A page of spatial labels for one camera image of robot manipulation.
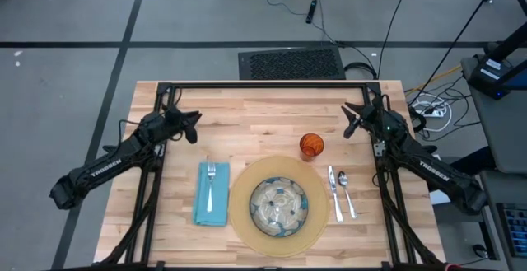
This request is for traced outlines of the black power strip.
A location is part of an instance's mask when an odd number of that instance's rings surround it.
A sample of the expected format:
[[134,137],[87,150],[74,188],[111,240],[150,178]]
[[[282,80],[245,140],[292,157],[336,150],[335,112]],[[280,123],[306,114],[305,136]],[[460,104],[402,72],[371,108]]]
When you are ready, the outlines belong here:
[[312,0],[311,1],[310,7],[309,7],[308,13],[306,15],[306,19],[305,19],[305,23],[306,24],[311,24],[313,22],[314,15],[315,15],[315,9],[317,7],[317,3],[318,3],[318,0]]

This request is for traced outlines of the black stand leg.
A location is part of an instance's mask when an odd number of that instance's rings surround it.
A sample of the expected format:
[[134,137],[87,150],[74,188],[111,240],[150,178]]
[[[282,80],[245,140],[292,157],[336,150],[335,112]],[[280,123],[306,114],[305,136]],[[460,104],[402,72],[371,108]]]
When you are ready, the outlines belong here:
[[501,42],[488,43],[485,48],[485,58],[500,63],[521,45],[527,42],[527,22],[515,30]]
[[450,166],[467,175],[477,175],[481,171],[495,170],[497,168],[492,150],[489,146],[482,147],[465,157],[453,161],[450,163]]

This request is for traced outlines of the silver metal table knife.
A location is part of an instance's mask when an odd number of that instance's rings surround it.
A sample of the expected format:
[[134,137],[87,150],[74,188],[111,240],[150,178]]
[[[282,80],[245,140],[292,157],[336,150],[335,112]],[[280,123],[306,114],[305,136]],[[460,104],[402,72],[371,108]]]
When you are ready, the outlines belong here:
[[328,178],[329,178],[329,186],[330,186],[330,189],[333,195],[336,221],[337,223],[343,223],[343,214],[342,214],[342,209],[338,201],[336,178],[335,178],[332,166],[328,167]]

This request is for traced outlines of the black device with blue light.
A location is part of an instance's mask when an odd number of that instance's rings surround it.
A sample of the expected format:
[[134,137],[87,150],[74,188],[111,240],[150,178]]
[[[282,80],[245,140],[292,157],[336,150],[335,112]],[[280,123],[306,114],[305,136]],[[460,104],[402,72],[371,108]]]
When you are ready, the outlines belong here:
[[527,91],[527,59],[513,65],[504,60],[497,62],[483,55],[475,55],[474,69],[469,71],[468,84],[494,100],[500,100],[512,91]]

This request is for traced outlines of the orange translucent plastic cup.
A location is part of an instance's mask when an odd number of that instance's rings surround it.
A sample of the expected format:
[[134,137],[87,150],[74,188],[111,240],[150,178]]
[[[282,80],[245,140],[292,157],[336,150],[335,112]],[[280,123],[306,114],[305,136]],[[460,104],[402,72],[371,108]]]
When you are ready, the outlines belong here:
[[301,159],[312,161],[324,150],[324,140],[318,134],[307,133],[301,137],[299,147]]

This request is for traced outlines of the patterned ceramic bowl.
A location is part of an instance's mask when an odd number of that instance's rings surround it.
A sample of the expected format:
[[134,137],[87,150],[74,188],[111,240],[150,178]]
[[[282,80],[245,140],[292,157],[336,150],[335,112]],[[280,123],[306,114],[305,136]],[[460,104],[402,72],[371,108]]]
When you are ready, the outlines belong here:
[[260,182],[250,196],[250,216],[254,225],[272,237],[296,234],[305,224],[309,201],[305,191],[285,177]]

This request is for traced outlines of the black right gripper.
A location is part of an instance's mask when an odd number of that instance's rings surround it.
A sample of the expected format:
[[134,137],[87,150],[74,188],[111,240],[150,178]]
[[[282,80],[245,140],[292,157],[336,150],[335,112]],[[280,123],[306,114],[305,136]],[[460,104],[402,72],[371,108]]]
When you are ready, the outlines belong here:
[[[377,116],[378,116],[378,109],[374,105],[355,105],[349,102],[345,103],[345,106],[348,107],[350,110],[353,110],[356,113],[360,113],[361,117],[361,124],[363,126],[367,125],[374,125]],[[347,120],[350,124],[357,124],[357,116],[351,112],[348,108],[344,106],[341,107],[343,113],[347,117]]]

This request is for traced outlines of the white paper sheet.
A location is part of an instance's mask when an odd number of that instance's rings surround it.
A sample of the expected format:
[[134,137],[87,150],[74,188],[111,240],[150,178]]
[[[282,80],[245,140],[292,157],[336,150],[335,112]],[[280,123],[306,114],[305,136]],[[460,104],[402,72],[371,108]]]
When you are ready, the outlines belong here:
[[433,206],[451,202],[450,198],[438,189],[430,189],[429,195]]

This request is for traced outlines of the grey desk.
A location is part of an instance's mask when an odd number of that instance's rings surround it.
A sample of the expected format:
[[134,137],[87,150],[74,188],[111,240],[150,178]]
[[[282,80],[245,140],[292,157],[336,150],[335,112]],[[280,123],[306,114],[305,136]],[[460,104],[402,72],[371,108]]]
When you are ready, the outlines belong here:
[[527,257],[515,253],[505,206],[527,210],[527,68],[505,82],[511,92],[499,100],[469,88],[496,163],[480,174],[509,271],[527,271]]

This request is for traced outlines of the round woven tan placemat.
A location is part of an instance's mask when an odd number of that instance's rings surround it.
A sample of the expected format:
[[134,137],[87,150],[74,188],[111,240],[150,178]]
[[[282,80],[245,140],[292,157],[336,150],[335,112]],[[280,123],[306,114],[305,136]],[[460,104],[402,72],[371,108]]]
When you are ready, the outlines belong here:
[[[250,197],[257,185],[273,177],[294,180],[307,195],[308,214],[300,230],[290,236],[265,234],[250,216]],[[330,214],[328,190],[312,166],[293,157],[271,156],[248,165],[230,187],[228,216],[239,239],[254,252],[273,258],[302,254],[324,234]]]

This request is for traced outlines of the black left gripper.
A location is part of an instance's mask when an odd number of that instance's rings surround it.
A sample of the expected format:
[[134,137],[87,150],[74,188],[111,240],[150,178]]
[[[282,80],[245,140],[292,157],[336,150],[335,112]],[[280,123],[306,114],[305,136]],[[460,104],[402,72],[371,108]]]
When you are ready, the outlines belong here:
[[171,106],[164,114],[164,128],[168,134],[184,133],[195,129],[197,121],[202,117],[199,111],[182,112],[176,106]]

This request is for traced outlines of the teal cloth napkin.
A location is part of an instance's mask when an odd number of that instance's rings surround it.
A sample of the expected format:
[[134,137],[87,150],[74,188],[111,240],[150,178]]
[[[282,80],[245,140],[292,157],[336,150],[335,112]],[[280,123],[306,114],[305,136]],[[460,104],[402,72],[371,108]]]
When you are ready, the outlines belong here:
[[230,164],[214,162],[216,176],[213,181],[213,210],[207,212],[208,204],[208,164],[202,161],[198,166],[198,178],[194,195],[192,222],[198,226],[224,227],[227,220]]

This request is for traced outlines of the black keyboard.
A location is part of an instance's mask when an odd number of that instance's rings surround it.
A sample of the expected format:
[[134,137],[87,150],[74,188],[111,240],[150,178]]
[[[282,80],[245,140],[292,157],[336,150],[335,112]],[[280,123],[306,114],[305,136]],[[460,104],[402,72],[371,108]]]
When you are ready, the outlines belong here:
[[511,256],[527,259],[527,204],[498,203],[497,211]]

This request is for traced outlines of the silver metal fork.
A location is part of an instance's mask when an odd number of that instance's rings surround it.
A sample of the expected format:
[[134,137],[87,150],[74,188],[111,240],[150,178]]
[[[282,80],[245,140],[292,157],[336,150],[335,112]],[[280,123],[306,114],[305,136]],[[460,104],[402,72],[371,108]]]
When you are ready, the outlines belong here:
[[207,212],[211,213],[213,210],[213,196],[212,196],[212,187],[213,181],[216,176],[216,167],[215,163],[212,161],[207,161],[208,164],[208,204]]

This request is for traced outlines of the black aluminium table frame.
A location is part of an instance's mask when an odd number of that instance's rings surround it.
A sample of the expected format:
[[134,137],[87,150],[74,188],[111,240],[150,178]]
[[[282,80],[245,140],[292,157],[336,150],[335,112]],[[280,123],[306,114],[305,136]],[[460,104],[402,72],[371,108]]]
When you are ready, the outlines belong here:
[[[373,149],[368,134],[345,139],[345,102],[361,104],[358,82],[177,82],[180,108],[199,110],[198,141],[170,142],[164,155],[156,216],[142,226],[135,259],[148,249],[147,262],[169,267],[378,267],[393,252],[407,260],[399,228],[389,244],[380,193],[372,183]],[[260,255],[239,239],[230,225],[196,226],[192,207],[202,161],[230,164],[234,182],[244,168],[261,158],[298,158],[299,141],[307,133],[320,135],[324,151],[309,163],[324,185],[332,166],[350,180],[347,190],[358,216],[337,223],[333,214],[324,234],[306,252],[286,258]]]

